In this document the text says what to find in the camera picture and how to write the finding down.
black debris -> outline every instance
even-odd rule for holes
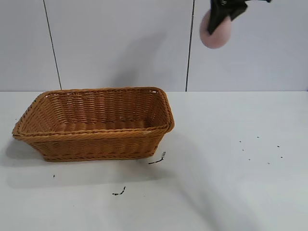
[[[163,154],[162,154],[162,158],[161,158],[160,160],[157,160],[157,161],[155,161],[155,162],[150,162],[149,164],[150,164],[150,165],[151,165],[151,164],[156,164],[156,163],[158,163],[158,162],[163,161],[163,160],[164,160],[164,158],[165,158],[165,155],[166,155],[166,152],[163,152]]]
[[[123,191],[121,193],[113,193],[112,195],[114,195],[114,196],[122,195],[124,193],[125,189],[126,189],[126,186],[124,186]]]

wicker basket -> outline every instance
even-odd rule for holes
[[[174,127],[158,88],[55,90],[38,96],[13,130],[46,161],[150,157]]]

pink ball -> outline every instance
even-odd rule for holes
[[[211,10],[205,14],[200,25],[200,39],[202,43],[211,49],[217,49],[224,46],[231,37],[231,19],[226,17],[216,30],[210,35],[207,26],[210,19]]]

white table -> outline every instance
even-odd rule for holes
[[[308,230],[308,92],[169,93],[153,158],[77,163],[11,137],[37,95],[0,93],[1,230]]]

white wall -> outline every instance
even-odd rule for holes
[[[46,0],[64,89],[184,91],[193,0]],[[189,91],[307,90],[306,0],[248,1],[230,42],[204,47],[195,0]],[[59,89],[43,0],[0,6],[0,91]]]
[[[247,4],[247,12],[233,23],[229,43],[210,50],[199,39],[210,4],[196,0],[188,90],[307,90],[308,1]]]
[[[2,0],[0,31],[0,91],[59,89],[42,0]]]
[[[64,89],[184,91],[192,0],[47,0]]]

